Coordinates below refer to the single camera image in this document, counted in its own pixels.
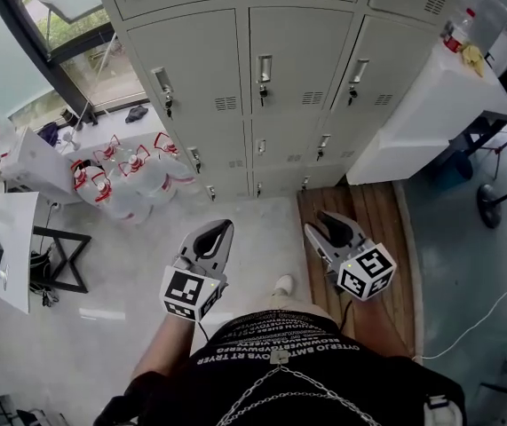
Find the person's arm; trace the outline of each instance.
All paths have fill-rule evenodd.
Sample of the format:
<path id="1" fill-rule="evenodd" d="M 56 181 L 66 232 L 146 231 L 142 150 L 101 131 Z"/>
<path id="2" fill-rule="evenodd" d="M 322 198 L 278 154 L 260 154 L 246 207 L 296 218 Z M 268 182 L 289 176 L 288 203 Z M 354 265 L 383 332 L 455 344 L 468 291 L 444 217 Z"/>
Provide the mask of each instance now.
<path id="1" fill-rule="evenodd" d="M 409 357 L 380 295 L 362 302 L 353 299 L 356 340 L 384 357 Z"/>
<path id="2" fill-rule="evenodd" d="M 194 323 L 191 320 L 166 314 L 166 319 L 135 367 L 131 379 L 149 371 L 162 375 L 172 374 L 190 356 L 193 336 Z"/>

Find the person's right arm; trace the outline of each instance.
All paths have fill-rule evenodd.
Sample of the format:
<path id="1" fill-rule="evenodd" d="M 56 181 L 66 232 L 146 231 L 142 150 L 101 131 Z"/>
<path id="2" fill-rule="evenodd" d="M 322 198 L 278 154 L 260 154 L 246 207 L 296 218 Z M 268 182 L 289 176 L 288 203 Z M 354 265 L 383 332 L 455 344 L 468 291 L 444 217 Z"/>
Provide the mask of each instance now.
<path id="1" fill-rule="evenodd" d="M 384 357 L 409 357 L 397 329 L 380 295 L 362 302 L 353 299 L 353 319 L 356 340 Z"/>

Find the black metal table frame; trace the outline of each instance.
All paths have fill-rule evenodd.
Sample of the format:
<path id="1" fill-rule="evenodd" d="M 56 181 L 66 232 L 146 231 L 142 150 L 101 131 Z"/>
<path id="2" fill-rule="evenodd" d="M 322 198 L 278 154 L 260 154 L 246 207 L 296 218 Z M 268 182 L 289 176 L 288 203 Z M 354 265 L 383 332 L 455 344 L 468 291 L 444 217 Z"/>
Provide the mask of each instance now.
<path id="1" fill-rule="evenodd" d="M 56 266 L 54 271 L 51 272 L 50 278 L 42 278 L 30 275 L 30 282 L 49 288 L 58 288 L 60 290 L 67 290 L 69 292 L 76 292 L 78 294 L 87 294 L 89 290 L 87 287 L 85 287 L 85 283 L 83 282 L 79 271 L 77 271 L 77 267 L 75 267 L 75 260 L 87 246 L 87 243 L 90 242 L 91 237 L 89 235 L 83 235 L 82 233 L 57 231 L 55 229 L 48 229 L 47 227 L 39 227 L 37 225 L 34 226 L 33 234 L 53 238 L 61 260 L 59 261 L 59 264 Z M 61 240 L 80 241 L 80 244 L 77 246 L 77 248 L 74 249 L 72 255 L 68 257 L 66 255 L 64 247 L 61 244 Z M 74 275 L 77 285 L 68 284 L 66 282 L 57 280 L 66 265 L 69 265 L 69 269 Z"/>

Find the wooden floor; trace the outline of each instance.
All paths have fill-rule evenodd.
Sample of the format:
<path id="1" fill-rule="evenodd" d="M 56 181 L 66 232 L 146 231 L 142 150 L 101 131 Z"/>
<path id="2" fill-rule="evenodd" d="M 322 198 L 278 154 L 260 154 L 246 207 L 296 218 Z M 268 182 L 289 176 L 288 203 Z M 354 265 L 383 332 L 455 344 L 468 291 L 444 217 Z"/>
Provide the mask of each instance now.
<path id="1" fill-rule="evenodd" d="M 379 295 L 383 296 L 387 312 L 409 351 L 414 354 L 413 284 L 407 243 L 392 184 L 312 189 L 298 193 L 297 201 L 303 227 L 305 223 L 318 224 L 315 219 L 317 211 L 333 211 L 357 221 L 370 239 L 385 245 L 397 262 L 398 269 L 391 286 Z M 321 225 L 319 227 L 325 234 L 327 233 L 325 227 Z M 305 252 L 313 302 L 328 311 L 339 325 L 344 309 L 352 297 L 347 292 L 339 296 L 325 280 L 327 267 L 316 255 L 306 237 Z M 354 337 L 352 308 L 348 312 L 342 331 L 344 335 Z"/>

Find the silver chain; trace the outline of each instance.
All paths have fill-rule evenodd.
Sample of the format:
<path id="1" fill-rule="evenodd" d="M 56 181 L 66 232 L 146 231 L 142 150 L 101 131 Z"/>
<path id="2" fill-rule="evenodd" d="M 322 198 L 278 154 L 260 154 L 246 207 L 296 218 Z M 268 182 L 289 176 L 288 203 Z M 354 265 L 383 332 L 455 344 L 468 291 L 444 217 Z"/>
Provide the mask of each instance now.
<path id="1" fill-rule="evenodd" d="M 314 385 L 316 388 L 322 391 L 326 391 L 326 394 L 322 393 L 309 393 L 304 391 L 289 391 L 285 393 L 279 393 L 277 395 L 271 396 L 269 398 L 262 399 L 260 401 L 254 402 L 250 406 L 244 407 L 242 410 L 236 413 L 236 410 L 240 406 L 240 404 L 248 397 L 250 394 L 255 390 L 261 383 L 263 383 L 265 380 L 267 380 L 269 377 L 277 374 L 279 371 L 283 371 L 285 373 L 290 373 L 294 375 L 295 377 L 298 377 L 300 379 L 306 380 L 312 385 Z M 352 412 L 357 414 L 364 422 L 369 424 L 370 426 L 381 426 L 378 422 L 376 422 L 370 415 L 364 414 L 353 402 L 341 398 L 338 396 L 334 391 L 329 390 L 324 385 L 322 385 L 320 382 L 315 381 L 308 375 L 304 375 L 301 372 L 293 371 L 291 369 L 288 369 L 285 366 L 279 365 L 275 369 L 269 371 L 267 374 L 265 374 L 263 377 L 258 379 L 255 383 L 253 383 L 253 386 L 248 388 L 242 396 L 232 405 L 232 408 L 225 414 L 222 419 L 218 422 L 218 426 L 226 426 L 227 424 L 230 424 L 235 419 L 239 418 L 241 415 L 245 414 L 249 410 L 254 409 L 255 407 L 259 407 L 263 404 L 266 404 L 267 402 L 274 401 L 276 399 L 280 398 L 286 398 L 289 396 L 308 396 L 313 398 L 325 398 L 325 399 L 332 399 L 335 401 L 338 401 L 342 406 L 349 408 Z"/>

